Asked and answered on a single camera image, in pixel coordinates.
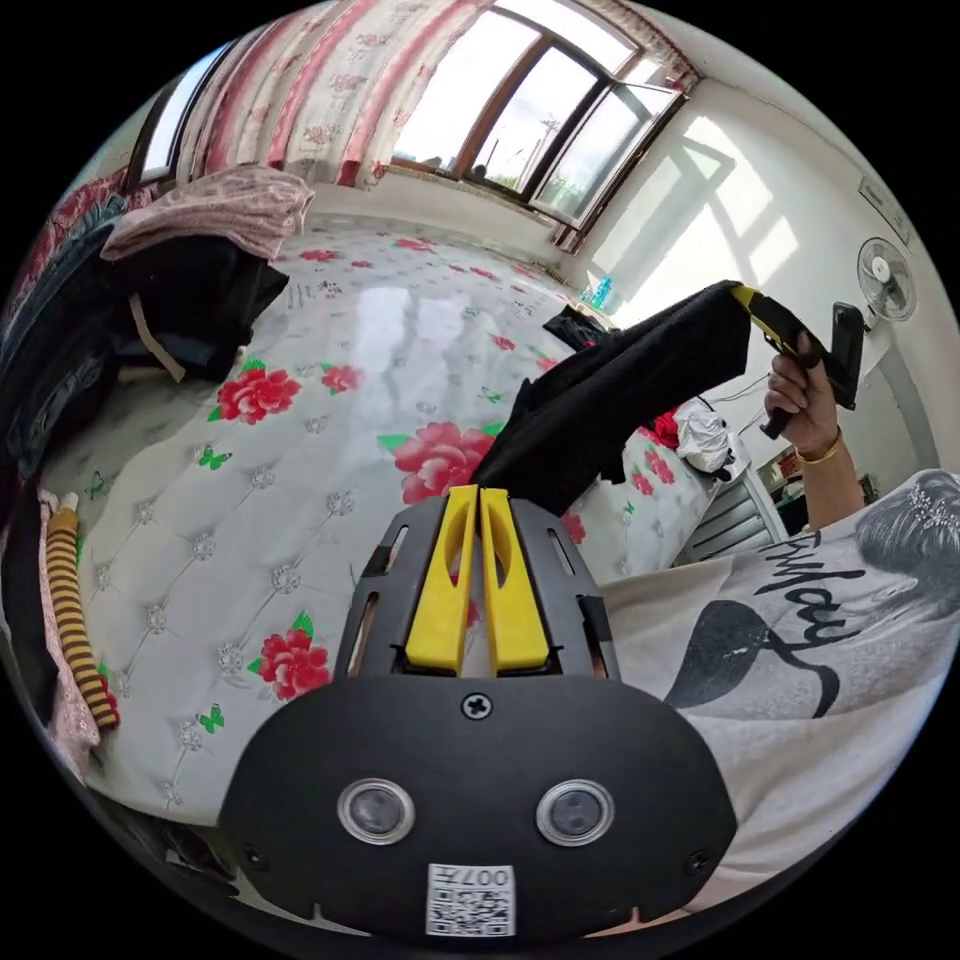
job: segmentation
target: gold bracelet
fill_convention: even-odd
[[[837,427],[837,439],[833,441],[830,447],[827,449],[827,452],[821,457],[815,457],[811,460],[808,460],[799,450],[797,451],[797,459],[801,463],[805,463],[808,467],[816,466],[818,463],[826,463],[828,460],[833,459],[836,456],[837,451],[840,449],[840,441],[843,440],[843,430],[840,427]]]

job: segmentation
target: screw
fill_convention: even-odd
[[[256,848],[249,844],[241,847],[240,852],[243,859],[251,870],[266,870],[267,858]]]
[[[486,720],[493,713],[493,702],[483,693],[471,693],[460,704],[463,715],[468,720]]]
[[[706,850],[695,850],[684,861],[683,872],[688,877],[697,877],[707,869],[712,859]]]

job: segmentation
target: window frame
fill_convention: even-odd
[[[132,194],[141,187],[151,184],[158,185],[162,189],[164,185],[176,180],[177,165],[180,161],[180,148],[183,144],[183,133],[187,125],[187,119],[196,106],[197,100],[199,100],[203,91],[206,89],[207,84],[213,78],[213,75],[238,43],[240,43],[240,39],[225,44],[220,50],[220,53],[217,54],[203,72],[203,76],[200,78],[199,83],[193,88],[189,99],[177,119],[176,131],[170,141],[170,150],[167,154],[166,165],[163,168],[158,168],[151,176],[146,176],[147,171],[144,170],[144,165],[150,151],[151,141],[157,132],[160,120],[171,98],[180,86],[181,81],[187,73],[193,69],[195,64],[181,71],[160,90],[160,93],[157,95],[157,98],[147,113],[143,126],[140,128],[140,133],[137,135],[137,141],[134,144],[133,151],[130,154],[130,162],[127,164],[127,175],[123,184],[123,189],[126,194]]]
[[[495,193],[525,210],[549,217],[557,223],[573,227],[574,229],[582,229],[582,225],[591,219],[594,206],[602,202],[605,191],[611,183],[617,180],[622,168],[626,165],[630,165],[632,168],[636,161],[634,160],[633,163],[631,163],[631,157],[636,155],[638,151],[645,149],[666,125],[665,121],[661,122],[661,117],[667,115],[667,120],[669,120],[681,103],[686,101],[686,97],[680,91],[669,91],[676,93],[675,100],[663,111],[663,115],[653,118],[653,123],[650,124],[648,130],[644,132],[638,131],[636,137],[631,140],[629,148],[617,156],[617,161],[613,164],[613,169],[608,172],[600,186],[594,191],[594,197],[588,209],[577,218],[566,217],[559,211],[539,202],[536,199],[537,195],[546,185],[550,175],[562,160],[563,155],[575,141],[577,133],[582,129],[593,112],[599,107],[605,97],[612,94],[615,88],[624,85],[626,77],[646,56],[647,51],[644,47],[626,37],[606,20],[592,17],[588,11],[577,8],[579,14],[588,17],[599,26],[609,30],[626,45],[633,48],[632,53],[626,57],[617,70],[610,71],[565,37],[562,37],[549,27],[545,27],[521,13],[496,6],[489,7],[485,12],[523,24],[525,27],[535,31],[538,37],[504,75],[498,86],[487,99],[484,108],[478,114],[470,132],[467,134],[453,166],[449,170],[441,170],[425,163],[399,156],[392,158],[391,165],[408,170],[430,173],[445,180],[472,184],[480,189]],[[524,80],[526,80],[540,60],[551,49],[555,49],[569,57],[593,75],[594,83],[590,90],[573,109],[566,121],[558,128],[557,135],[553,138],[550,146],[544,151],[536,167],[531,171],[527,183],[522,190],[505,187],[494,180],[470,176],[469,173],[477,163],[480,150],[483,148],[484,143],[493,131],[504,110],[506,110],[511,99],[519,90]],[[663,87],[648,84],[631,84],[630,86],[649,86],[651,89],[664,90]]]

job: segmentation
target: window pane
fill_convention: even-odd
[[[487,101],[536,39],[523,24],[481,14],[440,61],[394,156],[449,170]]]
[[[633,53],[633,47],[612,28],[601,26],[557,0],[497,0],[495,6],[552,30],[611,72],[615,73]]]
[[[582,217],[627,152],[677,96],[646,87],[612,90],[564,151],[537,200],[571,220]]]
[[[476,163],[486,177],[513,190],[527,181],[596,77],[559,50],[548,50],[530,71],[481,147]]]
[[[202,60],[198,60],[180,79],[176,89],[170,95],[166,102],[160,119],[157,121],[156,129],[150,138],[147,146],[147,155],[143,161],[142,179],[151,180],[155,177],[162,177],[170,169],[170,161],[173,153],[173,142],[176,139],[177,131],[180,129],[180,121],[187,112],[187,107],[197,92],[200,84],[210,72],[210,68],[216,63],[217,58],[227,49],[229,44],[214,50],[207,54]]]

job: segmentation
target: water bottle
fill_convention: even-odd
[[[597,287],[597,292],[593,295],[593,300],[590,303],[590,306],[594,310],[602,310],[603,305],[607,302],[607,297],[610,296],[610,287],[613,286],[613,281],[609,277],[604,277],[599,286]]]

